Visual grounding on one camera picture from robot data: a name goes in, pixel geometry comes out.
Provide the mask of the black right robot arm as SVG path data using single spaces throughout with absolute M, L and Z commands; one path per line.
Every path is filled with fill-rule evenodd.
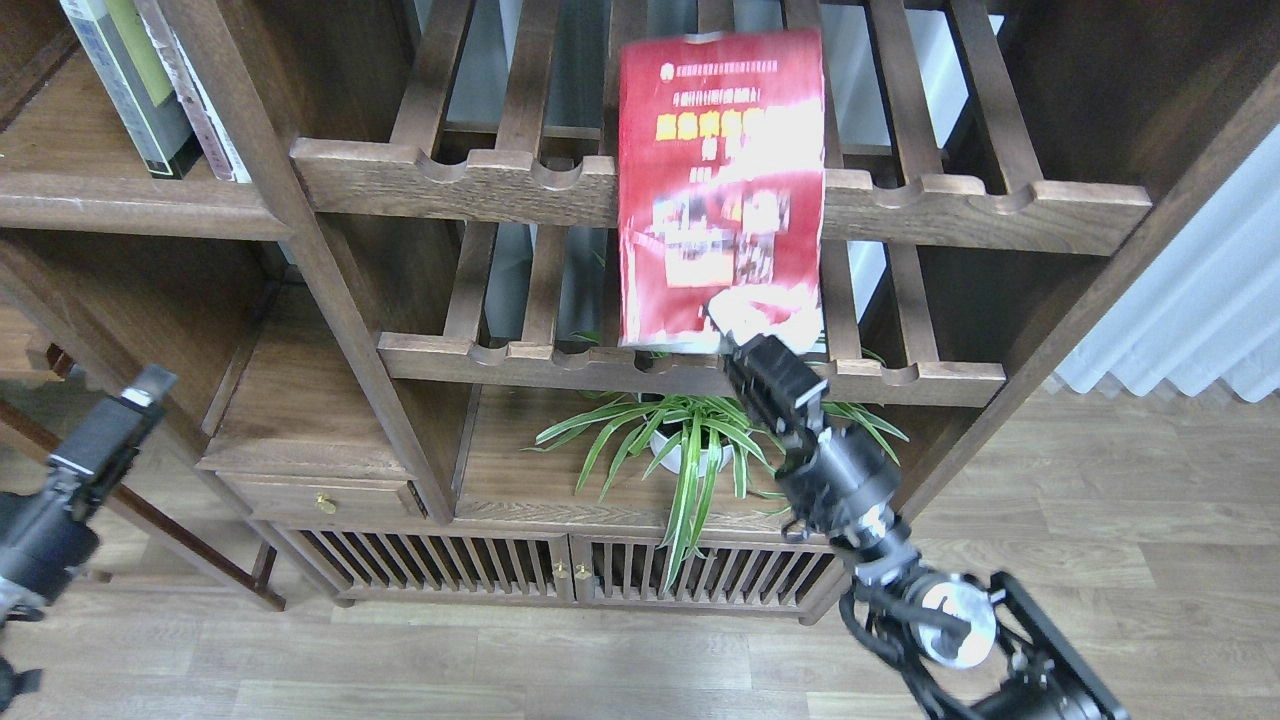
M 774 478 L 790 542 L 827 538 L 849 574 L 850 634 L 902 678 L 928 719 L 1126 719 L 1024 585 L 925 565 L 891 507 L 899 465 L 859 423 L 832 423 L 828 384 L 780 338 L 727 337 L 724 372 L 748 415 L 782 445 Z

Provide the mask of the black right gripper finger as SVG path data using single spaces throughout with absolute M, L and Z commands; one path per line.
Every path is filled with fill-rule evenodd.
M 785 452 L 782 466 L 801 465 L 801 418 L 794 379 L 801 357 L 785 355 L 781 369 L 765 377 L 751 372 L 737 355 L 723 355 L 724 374 L 754 425 L 767 429 Z
M 820 401 L 828 382 L 773 334 L 759 334 L 724 356 L 724 373 L 754 424 L 787 451 L 813 451 L 827 428 Z

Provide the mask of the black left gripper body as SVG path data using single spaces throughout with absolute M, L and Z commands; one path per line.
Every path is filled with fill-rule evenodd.
M 3 621 L 40 621 L 100 544 L 51 491 L 1 496 Z

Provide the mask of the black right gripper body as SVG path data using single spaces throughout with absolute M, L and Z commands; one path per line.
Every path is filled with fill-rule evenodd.
M 774 480 L 794 514 L 782 529 L 786 542 L 822 534 L 858 561 L 916 559 L 909 525 L 890 507 L 901 482 L 899 465 L 867 429 L 828 428 L 815 442 L 788 450 Z

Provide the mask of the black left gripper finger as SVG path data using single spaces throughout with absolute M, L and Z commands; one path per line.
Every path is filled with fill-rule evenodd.
M 118 396 L 100 401 L 47 456 L 47 489 L 67 511 L 97 510 L 123 482 L 177 382 L 164 366 L 146 366 Z

